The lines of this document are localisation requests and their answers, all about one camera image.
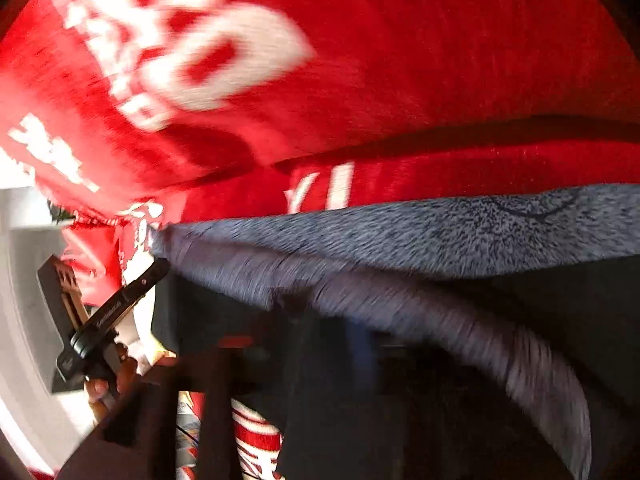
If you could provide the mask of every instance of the gray fleece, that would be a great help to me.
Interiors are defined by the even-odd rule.
[[[588,478],[591,430],[582,387],[564,358],[527,328],[436,285],[346,260],[215,242],[175,228],[160,233],[153,251],[191,281],[244,303],[270,309],[282,293],[298,295],[325,316],[440,345],[500,384],[574,478]]]
[[[640,253],[640,186],[386,203],[172,229],[379,269],[495,276]]]

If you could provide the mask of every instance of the finger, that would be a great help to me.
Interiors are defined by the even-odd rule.
[[[89,379],[84,382],[84,391],[89,403],[98,402],[109,391],[109,383],[104,379]]]
[[[97,402],[89,402],[89,407],[94,414],[96,422],[103,420],[109,413],[109,409],[101,400],[98,400]]]
[[[124,361],[124,359],[127,358],[127,355],[129,355],[129,349],[124,343],[116,343],[116,350],[118,351],[121,361]]]
[[[136,378],[138,361],[133,357],[127,357],[120,366],[120,371],[116,378],[116,387],[120,393],[127,391],[133,380]]]
[[[172,356],[165,355],[156,361],[157,365],[160,366],[173,366],[178,362],[178,359]]]

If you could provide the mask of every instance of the white lettering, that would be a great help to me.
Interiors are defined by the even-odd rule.
[[[234,59],[203,84],[189,85],[185,68],[228,41],[236,47]],[[279,78],[310,56],[304,35],[284,14],[237,4],[219,15],[198,20],[170,54],[143,65],[142,77],[147,85],[185,110],[214,110],[225,105],[225,97]]]
[[[149,200],[148,202],[136,202],[133,203],[129,206],[129,208],[127,210],[124,211],[118,211],[116,214],[118,216],[135,216],[136,218],[144,218],[146,216],[146,213],[144,211],[144,208],[146,208],[146,211],[149,213],[149,216],[151,216],[151,218],[159,218],[160,215],[162,214],[162,211],[164,210],[164,207],[156,202],[153,202],[152,200]]]
[[[293,215],[300,212],[302,201],[305,199],[305,196],[308,193],[311,184],[313,184],[318,175],[319,173],[308,174],[306,177],[300,180],[296,189],[287,189],[284,192],[284,195],[287,197],[288,203],[287,214]]]
[[[80,171],[82,162],[74,157],[71,147],[60,137],[51,139],[39,118],[33,114],[27,114],[20,121],[20,126],[24,130],[11,128],[8,135],[13,140],[24,144],[31,155],[56,168],[73,184],[85,186],[94,193],[100,189],[91,180],[82,176]]]
[[[144,247],[146,243],[146,229],[147,229],[147,223],[146,223],[146,220],[143,218],[140,221],[140,225],[138,226],[138,235],[136,237],[136,245],[140,247]]]
[[[331,170],[329,193],[326,197],[326,209],[344,209],[349,205],[351,180],[353,179],[353,162],[335,166]]]
[[[175,107],[215,110],[225,106],[225,98],[281,78],[313,55],[293,21],[281,12],[254,4],[225,7],[226,0],[154,0],[148,7],[138,7],[135,0],[52,1],[65,20],[65,28],[73,27],[88,36],[87,47],[110,81],[116,108],[146,131],[168,126],[175,111],[148,92],[133,92],[134,78]],[[169,43],[164,22],[175,9],[211,10],[211,14]],[[115,23],[129,29],[130,40],[124,45]],[[188,81],[188,67],[228,42],[235,49],[233,59],[213,68],[202,84]],[[143,50],[167,46],[164,55],[137,68]]]

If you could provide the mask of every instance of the red t-shirt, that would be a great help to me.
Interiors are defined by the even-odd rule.
[[[0,64],[0,146],[106,218],[640,182],[598,0],[31,0]],[[630,124],[449,128],[539,114]]]

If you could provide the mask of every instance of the hand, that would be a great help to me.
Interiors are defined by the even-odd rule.
[[[136,377],[138,361],[129,356],[125,345],[118,343],[116,346],[118,348],[118,355],[122,361],[122,366],[116,378],[116,386],[122,394],[127,391],[133,379]],[[101,401],[109,391],[109,383],[102,379],[90,379],[84,382],[84,390],[89,401],[89,407],[91,407],[91,411],[94,412],[94,418],[96,422],[100,422],[107,413],[109,413],[109,409],[105,403]]]

